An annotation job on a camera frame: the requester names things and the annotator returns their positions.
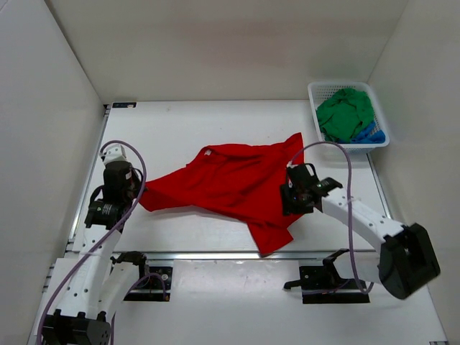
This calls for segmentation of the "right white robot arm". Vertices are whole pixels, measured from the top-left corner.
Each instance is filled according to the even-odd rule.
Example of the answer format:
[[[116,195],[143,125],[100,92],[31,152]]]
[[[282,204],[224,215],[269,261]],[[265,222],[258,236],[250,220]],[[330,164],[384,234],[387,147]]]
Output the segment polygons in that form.
[[[280,195],[284,215],[319,211],[346,225],[350,239],[359,235],[374,249],[373,253],[357,253],[350,244],[323,259],[316,273],[285,283],[286,290],[303,285],[317,292],[317,282],[341,288],[354,280],[359,289],[366,283],[377,283],[393,297],[404,300],[441,274],[423,226],[406,225],[374,211],[348,195],[333,178],[319,180],[312,164],[288,165]]]

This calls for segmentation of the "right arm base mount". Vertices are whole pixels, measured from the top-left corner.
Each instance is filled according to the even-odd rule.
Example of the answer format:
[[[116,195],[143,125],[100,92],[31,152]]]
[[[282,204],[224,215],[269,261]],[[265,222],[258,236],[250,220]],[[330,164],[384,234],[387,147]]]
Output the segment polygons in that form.
[[[291,291],[300,288],[303,304],[365,304],[370,297],[361,292],[356,280],[339,277],[334,262],[348,249],[340,249],[328,255],[321,265],[301,265],[299,279],[287,281],[283,289]]]

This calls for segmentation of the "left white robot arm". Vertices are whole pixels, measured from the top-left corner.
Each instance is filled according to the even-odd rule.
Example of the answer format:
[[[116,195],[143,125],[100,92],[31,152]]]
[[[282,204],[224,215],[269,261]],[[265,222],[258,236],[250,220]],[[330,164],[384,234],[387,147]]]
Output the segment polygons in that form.
[[[37,344],[107,344],[110,320],[129,287],[150,279],[140,252],[113,258],[124,225],[144,192],[147,170],[125,159],[104,164],[103,185],[90,197],[78,261],[45,306]]]

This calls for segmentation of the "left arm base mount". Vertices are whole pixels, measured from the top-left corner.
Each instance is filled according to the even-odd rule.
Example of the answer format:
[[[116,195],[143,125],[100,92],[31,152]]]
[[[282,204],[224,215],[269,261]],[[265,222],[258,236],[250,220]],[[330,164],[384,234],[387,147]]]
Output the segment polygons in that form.
[[[140,281],[125,295],[124,301],[169,302],[173,278],[172,266],[152,266],[141,252],[122,252],[111,256],[111,271],[115,265],[127,262],[138,268]]]

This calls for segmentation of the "red t shirt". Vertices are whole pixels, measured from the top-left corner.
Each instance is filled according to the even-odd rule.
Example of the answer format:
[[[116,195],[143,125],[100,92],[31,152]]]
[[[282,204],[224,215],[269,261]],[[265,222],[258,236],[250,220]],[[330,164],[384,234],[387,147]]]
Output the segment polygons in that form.
[[[185,167],[148,181],[140,199],[147,211],[197,206],[247,224],[260,254],[293,241],[288,231],[298,216],[282,212],[280,187],[303,137],[296,133],[270,145],[209,145]]]

